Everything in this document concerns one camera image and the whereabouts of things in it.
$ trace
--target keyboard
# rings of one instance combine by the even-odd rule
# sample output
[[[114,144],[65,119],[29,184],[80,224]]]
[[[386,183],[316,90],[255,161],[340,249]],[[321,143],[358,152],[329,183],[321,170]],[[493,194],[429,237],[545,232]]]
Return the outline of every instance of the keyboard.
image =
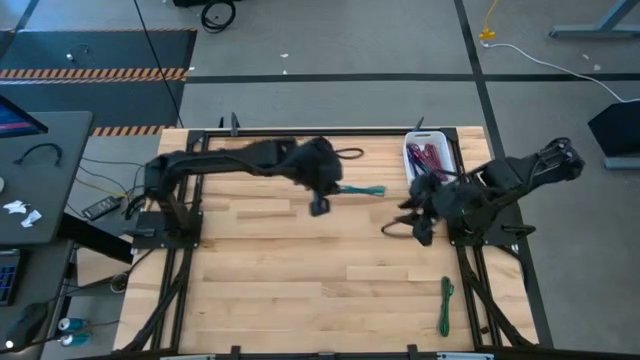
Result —
[[[0,306],[11,306],[13,303],[18,289],[22,255],[19,249],[0,251]]]

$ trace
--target white cable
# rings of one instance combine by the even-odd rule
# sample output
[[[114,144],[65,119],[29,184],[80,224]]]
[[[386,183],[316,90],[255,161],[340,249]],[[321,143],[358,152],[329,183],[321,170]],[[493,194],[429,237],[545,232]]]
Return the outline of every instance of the white cable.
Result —
[[[638,99],[630,99],[630,100],[623,100],[622,98],[620,98],[620,96],[618,96],[618,94],[613,92],[613,90],[611,90],[607,85],[603,84],[601,81],[598,81],[598,80],[596,80],[596,79],[594,79],[592,77],[588,77],[588,76],[585,76],[585,75],[580,75],[580,74],[574,73],[573,71],[567,70],[567,69],[565,69],[563,67],[560,67],[558,65],[554,65],[554,64],[550,64],[548,62],[544,62],[542,60],[538,60],[538,59],[534,58],[533,56],[525,53],[524,51],[522,51],[517,46],[511,45],[511,44],[487,44],[484,41],[481,41],[480,43],[485,48],[494,48],[494,47],[508,47],[508,48],[511,48],[513,50],[516,50],[520,54],[524,55],[527,59],[529,59],[529,60],[531,60],[531,61],[533,61],[533,62],[535,62],[537,64],[548,66],[548,67],[552,67],[554,69],[566,72],[567,74],[571,74],[571,75],[573,75],[575,77],[579,77],[581,79],[593,81],[594,83],[602,86],[605,90],[607,90],[611,95],[613,95],[613,97],[615,97],[621,103],[630,103],[630,102],[634,102],[634,101],[640,101],[640,98],[638,98]]]

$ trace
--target black table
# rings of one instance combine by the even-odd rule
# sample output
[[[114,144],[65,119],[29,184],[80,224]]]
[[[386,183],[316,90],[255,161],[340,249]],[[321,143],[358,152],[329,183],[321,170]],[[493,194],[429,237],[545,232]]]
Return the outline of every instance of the black table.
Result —
[[[133,258],[129,243],[64,212],[91,129],[91,113],[32,115],[49,128],[47,134],[0,139],[0,176],[6,183],[0,193],[0,206],[21,200],[31,204],[28,212],[37,210],[42,214],[33,227],[25,229],[20,225],[24,214],[9,215],[0,209],[0,249],[20,248],[28,252],[14,304],[0,307],[0,348],[4,348],[8,327],[26,305],[47,301],[67,291],[64,282],[74,244],[126,263]],[[34,150],[21,165],[13,163],[25,150],[41,143],[56,143],[62,148],[60,166],[54,165],[56,151],[50,147]],[[55,334],[54,320],[64,316],[68,306],[68,298],[64,298],[50,302],[47,321],[36,340]],[[43,347],[0,355],[0,359],[38,359]]]

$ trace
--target green cable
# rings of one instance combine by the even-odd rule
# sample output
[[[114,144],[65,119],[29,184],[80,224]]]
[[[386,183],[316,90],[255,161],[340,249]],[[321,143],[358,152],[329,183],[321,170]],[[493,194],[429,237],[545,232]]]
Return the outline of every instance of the green cable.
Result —
[[[368,188],[360,188],[349,185],[342,185],[340,187],[341,194],[364,194],[373,196],[384,196],[386,188],[384,186],[371,186]]]
[[[453,285],[451,279],[446,276],[440,280],[442,285],[442,305],[440,306],[440,321],[438,321],[438,329],[443,337],[449,336],[449,299],[453,295]]]

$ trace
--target computer monitor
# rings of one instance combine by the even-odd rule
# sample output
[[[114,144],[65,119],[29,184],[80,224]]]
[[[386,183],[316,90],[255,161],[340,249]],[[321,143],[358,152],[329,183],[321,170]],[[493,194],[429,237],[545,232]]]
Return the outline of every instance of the computer monitor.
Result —
[[[0,138],[44,134],[47,127],[0,95]]]

